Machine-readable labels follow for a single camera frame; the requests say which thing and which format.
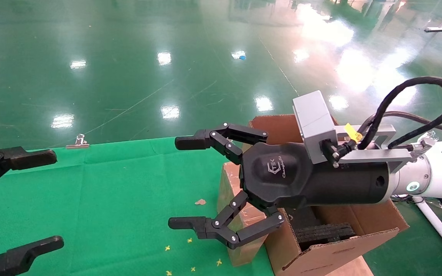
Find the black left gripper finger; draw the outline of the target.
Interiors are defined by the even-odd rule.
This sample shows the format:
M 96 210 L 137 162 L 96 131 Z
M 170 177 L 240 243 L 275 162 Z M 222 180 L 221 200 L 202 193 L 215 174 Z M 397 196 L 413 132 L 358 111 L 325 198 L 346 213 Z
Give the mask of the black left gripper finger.
M 23 147 L 0 149 L 0 177 L 8 171 L 21 171 L 55 164 L 56 153 L 51 149 L 28 152 Z
M 41 255 L 63 248 L 64 240 L 52 236 L 19 246 L 0 254 L 0 276 L 17 276 L 29 271 L 34 260 Z

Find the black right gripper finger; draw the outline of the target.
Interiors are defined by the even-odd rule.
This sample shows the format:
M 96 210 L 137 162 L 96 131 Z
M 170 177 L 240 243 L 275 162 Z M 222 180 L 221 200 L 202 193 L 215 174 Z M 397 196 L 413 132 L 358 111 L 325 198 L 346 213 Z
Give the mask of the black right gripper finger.
M 200 129 L 192 136 L 175 138 L 177 150 L 204 150 L 213 148 L 236 165 L 242 164 L 243 151 L 235 141 L 248 145 L 266 143 L 268 132 L 242 125 L 223 123 L 211 129 Z
M 249 227 L 233 231 L 229 228 L 232 220 L 248 204 L 252 197 L 240 191 L 231 202 L 223 208 L 216 218 L 207 217 L 174 217 L 169 218 L 168 226 L 174 230 L 192 229 L 198 239 L 216 239 L 226 247 L 234 250 L 266 236 L 278 229 L 285 221 L 283 214 L 275 207 L 263 207 L 266 218 L 251 224 Z

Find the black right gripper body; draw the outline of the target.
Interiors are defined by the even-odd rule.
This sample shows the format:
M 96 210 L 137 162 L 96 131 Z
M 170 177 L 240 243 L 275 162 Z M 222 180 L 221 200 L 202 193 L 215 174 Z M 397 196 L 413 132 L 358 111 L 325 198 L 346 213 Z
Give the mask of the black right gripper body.
M 256 143 L 241 157 L 242 189 L 256 208 L 374 204 L 388 189 L 388 165 L 313 164 L 303 143 Z

